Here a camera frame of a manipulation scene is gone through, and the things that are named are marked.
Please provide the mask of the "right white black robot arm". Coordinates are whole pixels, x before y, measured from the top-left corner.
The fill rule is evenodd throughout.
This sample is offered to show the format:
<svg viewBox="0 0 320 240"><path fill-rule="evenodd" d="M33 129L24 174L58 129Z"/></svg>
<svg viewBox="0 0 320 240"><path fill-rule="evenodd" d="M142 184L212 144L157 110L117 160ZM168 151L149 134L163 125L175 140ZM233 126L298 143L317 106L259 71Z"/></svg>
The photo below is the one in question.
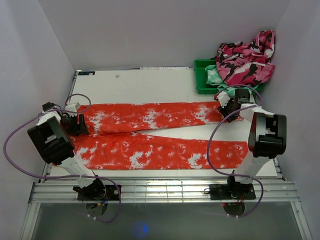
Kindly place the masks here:
<svg viewBox="0 0 320 240"><path fill-rule="evenodd" d="M230 123L241 117L250 122L248 153L242 163L232 171L226 184L209 187L211 200L254 200L253 178L271 159L282 155L287 146L287 118L262 109L251 102L248 89L235 90L233 98L226 92L216 94L219 112Z"/></svg>

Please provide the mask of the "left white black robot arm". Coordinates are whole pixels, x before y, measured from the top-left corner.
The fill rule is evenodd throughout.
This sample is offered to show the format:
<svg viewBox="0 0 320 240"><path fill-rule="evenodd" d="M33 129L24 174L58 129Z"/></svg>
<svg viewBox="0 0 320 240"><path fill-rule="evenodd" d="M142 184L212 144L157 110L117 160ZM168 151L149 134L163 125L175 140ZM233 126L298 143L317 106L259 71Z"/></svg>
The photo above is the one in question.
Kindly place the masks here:
<svg viewBox="0 0 320 240"><path fill-rule="evenodd" d="M65 111L52 102L42 106L43 115L27 133L42 159L77 175L78 186L73 190L90 200L104 200L107 190L94 172L88 169L75 154L70 136L88 135L84 115L77 113L79 103L65 106Z"/></svg>

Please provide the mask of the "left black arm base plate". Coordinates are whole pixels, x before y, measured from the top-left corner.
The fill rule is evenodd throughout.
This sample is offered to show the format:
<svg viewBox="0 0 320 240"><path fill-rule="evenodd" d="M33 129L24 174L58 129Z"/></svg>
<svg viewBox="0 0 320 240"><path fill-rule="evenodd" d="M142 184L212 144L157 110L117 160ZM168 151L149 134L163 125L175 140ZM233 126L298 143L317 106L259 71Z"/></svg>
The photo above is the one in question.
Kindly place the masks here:
<svg viewBox="0 0 320 240"><path fill-rule="evenodd" d="M107 184L105 185L105 189L106 189L106 198L109 201L118 201L120 199L120 194L122 191L122 185L118 184L117 185L118 188L116 188L115 185L111 185L111 184ZM76 199L78 201L102 201L102 199L94 199L94 198L89 198L84 196L81 193L77 194Z"/></svg>

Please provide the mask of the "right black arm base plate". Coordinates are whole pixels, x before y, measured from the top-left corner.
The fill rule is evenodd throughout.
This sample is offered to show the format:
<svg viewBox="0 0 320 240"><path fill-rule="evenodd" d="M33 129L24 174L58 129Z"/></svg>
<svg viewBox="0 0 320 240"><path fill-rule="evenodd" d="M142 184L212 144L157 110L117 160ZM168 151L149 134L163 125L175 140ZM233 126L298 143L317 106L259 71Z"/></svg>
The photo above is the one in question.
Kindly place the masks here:
<svg viewBox="0 0 320 240"><path fill-rule="evenodd" d="M210 184L203 190L211 200L255 200L256 194L252 184Z"/></svg>

